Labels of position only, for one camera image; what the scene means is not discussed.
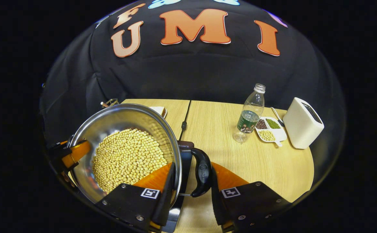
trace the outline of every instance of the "white divided dish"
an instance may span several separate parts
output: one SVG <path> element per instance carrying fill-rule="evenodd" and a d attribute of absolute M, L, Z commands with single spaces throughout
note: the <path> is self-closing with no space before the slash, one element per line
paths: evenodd
<path fill-rule="evenodd" d="M 266 124 L 266 129 L 263 128 L 263 129 L 258 129 L 258 128 L 255 128 L 256 129 L 256 132 L 258 133 L 259 137 L 262 139 L 262 141 L 264 142 L 274 142 L 276 143 L 279 147 L 282 146 L 282 144 L 280 143 L 281 141 L 283 140 L 286 140 L 287 139 L 287 136 L 286 136 L 286 132 L 285 132 L 285 129 L 279 124 L 279 122 L 277 122 L 277 119 L 275 118 L 272 118 L 272 117 L 267 117 L 267 116 L 263 116 L 261 117 L 261 119 L 264 120 L 265 124 Z M 270 128 L 269 124 L 267 123 L 266 119 L 270 119 L 272 121 L 274 121 L 280 128 Z M 274 141 L 267 141 L 267 140 L 264 140 L 261 135 L 259 134 L 259 131 L 263 131 L 263 130 L 269 130 L 272 132 L 273 136 L 275 137 L 275 140 Z"/>
<path fill-rule="evenodd" d="M 156 111 L 158 114 L 162 114 L 163 109 L 164 109 L 164 115 L 162 115 L 163 118 L 167 115 L 167 109 L 163 106 L 151 106 L 150 107 L 152 110 Z"/>

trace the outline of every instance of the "black fabric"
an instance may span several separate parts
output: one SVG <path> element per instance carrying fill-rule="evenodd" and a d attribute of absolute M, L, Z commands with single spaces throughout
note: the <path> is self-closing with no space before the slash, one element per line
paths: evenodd
<path fill-rule="evenodd" d="M 321 52 L 292 25 L 277 23 L 267 12 L 239 1 L 232 6 L 215 1 L 180 1 L 148 9 L 151 1 L 138 1 L 90 26 L 61 54 L 49 73 L 41 98 L 48 146 L 66 140 L 92 114 L 100 102 L 118 98 L 193 99 L 243 103 L 256 83 L 266 86 L 265 105 L 288 109 L 294 97 L 306 100 L 319 114 L 325 128 L 311 145 L 314 184 L 323 179 L 338 156 L 345 132 L 342 90 Z M 113 29 L 117 17 L 146 3 L 132 18 Z M 163 12 L 181 9 L 193 19 L 204 9 L 228 12 L 225 17 L 231 44 L 210 44 L 183 37 L 180 44 L 160 44 L 165 33 Z M 280 56 L 261 52 L 259 20 L 277 29 Z M 141 25 L 141 44 L 132 55 L 119 58 L 111 36 L 125 30 L 123 46 L 131 44 L 127 29 Z"/>

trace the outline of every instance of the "black pot handle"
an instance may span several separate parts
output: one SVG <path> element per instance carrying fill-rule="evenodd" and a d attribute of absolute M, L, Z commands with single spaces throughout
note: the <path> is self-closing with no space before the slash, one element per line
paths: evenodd
<path fill-rule="evenodd" d="M 191 154 L 196 158 L 197 187 L 190 196 L 198 197 L 209 191 L 212 185 L 212 165 L 209 156 L 201 149 L 192 148 Z"/>

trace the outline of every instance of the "table surface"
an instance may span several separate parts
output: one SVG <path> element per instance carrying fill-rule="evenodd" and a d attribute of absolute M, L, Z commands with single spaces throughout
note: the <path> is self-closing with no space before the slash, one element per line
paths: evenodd
<path fill-rule="evenodd" d="M 167 109 L 165 120 L 176 138 L 180 137 L 189 100 L 126 99 L 122 103 L 164 106 Z M 239 104 L 193 100 L 181 140 L 193 142 L 196 148 L 206 152 L 212 162 L 246 181 L 261 181 L 287 201 L 295 201 L 312 186 L 314 161 L 310 149 L 295 149 L 289 138 L 281 142 L 282 147 L 277 147 L 275 143 L 263 142 L 256 131 L 245 143 L 236 142 L 232 134 L 242 107 Z M 286 113 L 286 110 L 276 111 L 280 118 Z M 266 107 L 262 116 L 276 118 L 273 111 Z M 195 170 L 195 165 L 193 158 L 191 171 Z M 190 172 L 186 192 L 190 193 L 195 187 L 196 177 L 194 172 Z M 184 199 L 175 232 L 221 233 L 213 213 L 211 191 L 200 197 Z"/>

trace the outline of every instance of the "plastic water bottle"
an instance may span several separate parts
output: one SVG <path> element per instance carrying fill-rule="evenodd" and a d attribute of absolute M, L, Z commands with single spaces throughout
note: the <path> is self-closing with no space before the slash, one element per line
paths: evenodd
<path fill-rule="evenodd" d="M 245 142 L 253 133 L 264 111 L 266 87 L 257 83 L 253 90 L 243 105 L 242 113 L 234 129 L 233 138 L 239 143 Z"/>

